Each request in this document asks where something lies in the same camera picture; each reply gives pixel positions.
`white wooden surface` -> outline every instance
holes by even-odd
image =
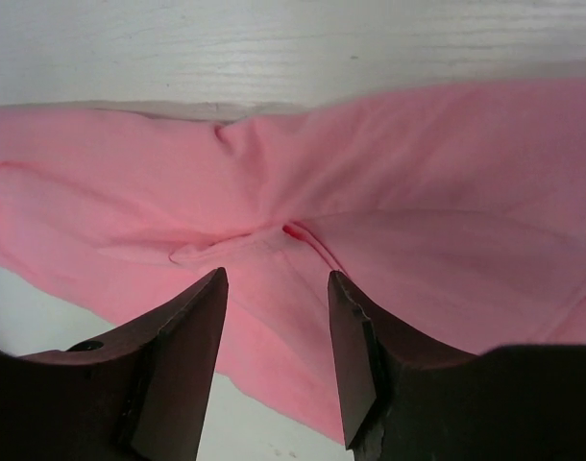
[[[0,0],[0,106],[234,119],[396,86],[586,75],[586,0]],[[0,270],[0,346],[108,328]],[[200,459],[351,459],[214,380]]]

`wood grain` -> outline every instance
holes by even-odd
[[[139,107],[228,118],[567,75],[586,75],[586,0],[0,1],[0,105],[152,102]]]

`white background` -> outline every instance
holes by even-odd
[[[378,89],[586,75],[586,0],[0,0],[0,105],[234,119]],[[109,326],[0,270],[0,347]],[[336,444],[214,380],[203,461],[340,461]]]

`pink cloth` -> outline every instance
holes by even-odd
[[[0,109],[0,266],[116,324],[225,266],[218,371],[341,441],[331,269],[466,351],[586,340],[586,81],[226,127]]]

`pink shirt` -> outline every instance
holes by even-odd
[[[0,266],[117,324],[226,267],[218,371],[341,441],[332,269],[469,352],[586,340],[586,81],[226,127],[0,109]]]

